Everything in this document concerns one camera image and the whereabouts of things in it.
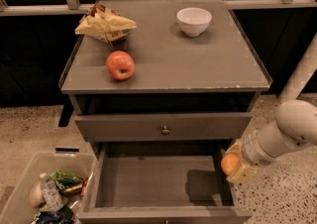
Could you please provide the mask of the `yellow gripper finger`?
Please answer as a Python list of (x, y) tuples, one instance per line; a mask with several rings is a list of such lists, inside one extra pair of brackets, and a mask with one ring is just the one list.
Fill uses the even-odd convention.
[(236, 155), (239, 156), (241, 154), (241, 149), (242, 149), (242, 140), (241, 139), (237, 139), (226, 150), (226, 154), (236, 154)]
[(238, 161), (234, 171), (227, 177), (227, 180), (231, 183), (242, 183), (253, 178), (256, 174), (256, 168), (245, 162)]

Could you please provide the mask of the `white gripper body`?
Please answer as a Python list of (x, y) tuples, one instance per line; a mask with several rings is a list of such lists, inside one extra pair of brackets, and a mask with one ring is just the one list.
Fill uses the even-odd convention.
[(241, 155), (253, 167), (266, 168), (275, 162), (271, 147), (275, 135), (268, 130), (254, 130), (242, 139)]

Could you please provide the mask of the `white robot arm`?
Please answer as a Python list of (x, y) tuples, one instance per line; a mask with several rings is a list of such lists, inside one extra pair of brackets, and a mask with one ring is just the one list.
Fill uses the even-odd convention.
[(239, 157), (227, 175), (231, 183), (241, 183), (257, 175), (259, 168), (274, 164), (285, 154), (317, 145), (317, 107), (302, 100), (278, 105), (274, 119), (243, 139), (238, 139), (225, 153)]

